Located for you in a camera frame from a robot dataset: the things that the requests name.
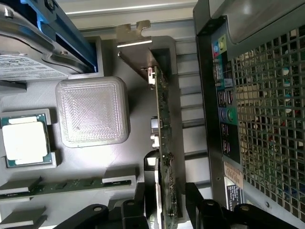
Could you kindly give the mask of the silver hard disk with label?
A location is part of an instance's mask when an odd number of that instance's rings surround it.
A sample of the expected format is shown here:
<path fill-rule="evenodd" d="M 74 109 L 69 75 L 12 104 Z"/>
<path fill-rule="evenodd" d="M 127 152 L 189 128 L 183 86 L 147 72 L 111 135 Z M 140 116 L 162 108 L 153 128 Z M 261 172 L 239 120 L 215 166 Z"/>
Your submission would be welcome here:
<path fill-rule="evenodd" d="M 0 0 L 0 80 L 29 81 L 92 73 L 67 48 L 37 28 L 36 13 L 19 0 Z"/>

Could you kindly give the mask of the loose CPU silver lid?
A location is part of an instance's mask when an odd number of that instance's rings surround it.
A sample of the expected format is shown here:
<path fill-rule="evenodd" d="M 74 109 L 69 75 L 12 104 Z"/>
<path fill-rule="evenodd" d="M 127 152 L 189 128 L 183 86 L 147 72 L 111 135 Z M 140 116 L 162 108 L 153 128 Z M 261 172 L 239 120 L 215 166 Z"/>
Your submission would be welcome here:
<path fill-rule="evenodd" d="M 6 168 L 56 167 L 50 125 L 49 109 L 0 113 Z"/>

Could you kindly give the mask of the grey parts rack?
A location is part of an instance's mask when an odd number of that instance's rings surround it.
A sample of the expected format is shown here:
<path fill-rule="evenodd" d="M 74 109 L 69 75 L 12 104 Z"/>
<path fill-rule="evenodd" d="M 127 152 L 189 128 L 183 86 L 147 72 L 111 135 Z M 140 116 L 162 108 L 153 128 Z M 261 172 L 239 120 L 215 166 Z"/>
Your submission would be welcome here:
<path fill-rule="evenodd" d="M 51 145 L 61 156 L 56 168 L 34 171 L 0 169 L 0 185 L 9 180 L 41 177 L 45 182 L 102 177 L 107 170 L 122 174 L 132 171 L 138 181 L 143 181 L 143 159 L 152 149 L 151 118 L 157 114 L 155 91 L 147 82 L 126 65 L 117 55 L 115 41 L 102 40 L 102 62 L 105 76 L 121 78 L 127 85 L 131 132 L 121 144 L 68 148 L 61 140 L 55 89 L 58 81 L 29 82 L 27 91 L 8 95 L 0 100 L 0 111 L 26 111 L 48 108 L 51 113 Z M 94 189 L 79 192 L 38 196 L 26 202 L 0 204 L 0 216 L 6 218 L 13 211 L 45 207 L 45 226 L 55 226 L 91 204 L 107 205 L 109 200 L 132 198 L 134 187 Z"/>

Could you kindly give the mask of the loose green RAM stick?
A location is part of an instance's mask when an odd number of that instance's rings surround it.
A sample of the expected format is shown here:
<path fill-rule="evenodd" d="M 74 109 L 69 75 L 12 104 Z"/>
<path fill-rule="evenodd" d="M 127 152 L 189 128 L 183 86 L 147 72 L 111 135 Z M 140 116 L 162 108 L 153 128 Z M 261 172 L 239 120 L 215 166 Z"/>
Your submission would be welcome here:
<path fill-rule="evenodd" d="M 36 196 L 43 196 L 48 194 L 78 192 L 92 189 L 110 189 L 113 187 L 130 186 L 131 184 L 132 181 L 127 179 L 103 183 L 101 178 L 75 179 L 53 183 L 39 183 L 34 187 L 31 187 L 29 191 L 12 194 L 0 194 L 0 200 L 14 198 L 33 198 Z"/>

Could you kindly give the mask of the open grey PC case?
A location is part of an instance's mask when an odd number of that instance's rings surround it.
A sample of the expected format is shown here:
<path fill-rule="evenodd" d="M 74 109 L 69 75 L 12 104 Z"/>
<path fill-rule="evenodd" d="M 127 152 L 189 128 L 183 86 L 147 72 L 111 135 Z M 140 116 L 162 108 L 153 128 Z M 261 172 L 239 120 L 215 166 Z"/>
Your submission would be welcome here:
<path fill-rule="evenodd" d="M 305 229 L 305 0 L 193 10 L 213 199 Z"/>

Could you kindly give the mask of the blue hard disk caddy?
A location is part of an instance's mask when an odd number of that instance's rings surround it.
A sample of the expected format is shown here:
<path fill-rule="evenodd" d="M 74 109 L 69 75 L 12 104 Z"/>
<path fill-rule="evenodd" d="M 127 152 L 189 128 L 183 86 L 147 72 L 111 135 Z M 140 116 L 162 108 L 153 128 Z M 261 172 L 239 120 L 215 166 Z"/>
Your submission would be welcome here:
<path fill-rule="evenodd" d="M 67 48 L 92 72 L 98 70 L 96 51 L 84 38 L 56 0 L 19 0 L 36 13 L 37 28 L 51 40 Z"/>

